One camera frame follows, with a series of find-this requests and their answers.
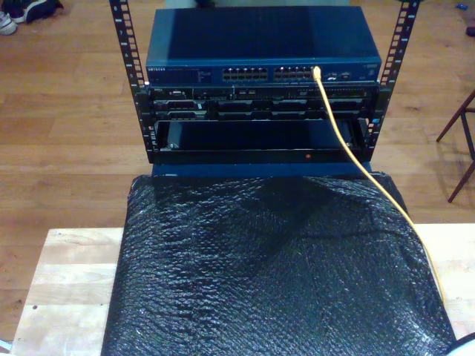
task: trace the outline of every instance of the black bubble wrap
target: black bubble wrap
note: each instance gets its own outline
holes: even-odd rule
[[[367,180],[132,185],[102,355],[428,356],[454,341],[421,243]]]

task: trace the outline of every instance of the hardwood floor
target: hardwood floor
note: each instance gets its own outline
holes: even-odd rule
[[[153,9],[131,0],[145,59]],[[362,4],[385,57],[399,3]],[[50,228],[123,226],[132,179],[150,174],[107,1],[75,0],[0,38],[0,339],[12,340]],[[425,1],[373,159],[417,223],[475,222],[460,124],[435,138],[475,86],[475,42],[451,1]]]

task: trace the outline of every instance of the metal bracket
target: metal bracket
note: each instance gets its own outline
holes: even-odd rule
[[[148,102],[145,78],[143,76],[128,0],[109,0],[109,3],[111,5],[112,17],[114,18],[125,71],[127,72],[128,83],[139,118],[145,149],[147,150],[148,161],[152,163],[154,151],[157,151],[158,147],[155,140],[154,128],[149,120],[150,104]]]
[[[391,39],[391,45],[381,75],[380,91],[374,114],[368,122],[368,132],[366,136],[368,160],[371,160],[378,141],[381,125],[386,117],[387,107],[389,106],[394,86],[396,85],[396,80],[401,70],[402,60],[406,54],[410,34],[413,30],[420,3],[421,0],[403,1],[401,9],[399,10],[398,20],[394,28],[393,38]]]

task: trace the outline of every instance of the shoe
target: shoe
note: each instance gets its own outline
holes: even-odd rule
[[[24,21],[24,11],[19,0],[4,0],[1,4],[1,10],[9,15],[16,24],[21,24]]]
[[[64,8],[59,0],[4,0],[1,9],[10,14],[15,23],[29,24],[52,16],[58,7]]]
[[[16,23],[3,11],[0,11],[0,35],[11,35],[16,31]]]

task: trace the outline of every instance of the wooden table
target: wooden table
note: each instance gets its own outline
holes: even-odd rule
[[[458,338],[475,332],[475,224],[417,225]],[[121,228],[50,230],[12,354],[99,355]]]

